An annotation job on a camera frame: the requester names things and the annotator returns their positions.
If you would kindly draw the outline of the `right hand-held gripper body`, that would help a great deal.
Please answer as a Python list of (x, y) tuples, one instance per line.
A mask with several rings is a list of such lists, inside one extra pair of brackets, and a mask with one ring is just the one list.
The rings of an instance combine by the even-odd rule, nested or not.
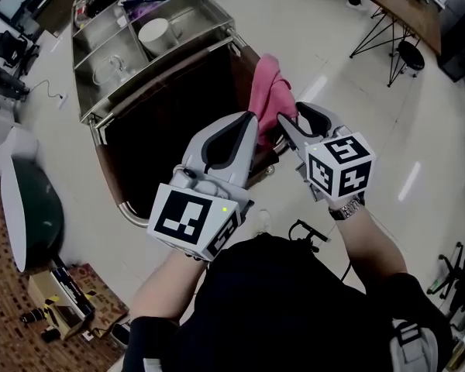
[(374, 151), (361, 133), (305, 137), (297, 149), (305, 163), (306, 181), (329, 200), (336, 202), (367, 189)]

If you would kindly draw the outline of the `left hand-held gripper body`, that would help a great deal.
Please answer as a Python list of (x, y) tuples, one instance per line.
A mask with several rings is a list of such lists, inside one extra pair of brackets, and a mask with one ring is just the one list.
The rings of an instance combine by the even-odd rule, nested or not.
[(147, 233), (172, 249), (214, 260), (254, 205), (248, 191), (178, 165), (157, 189)]

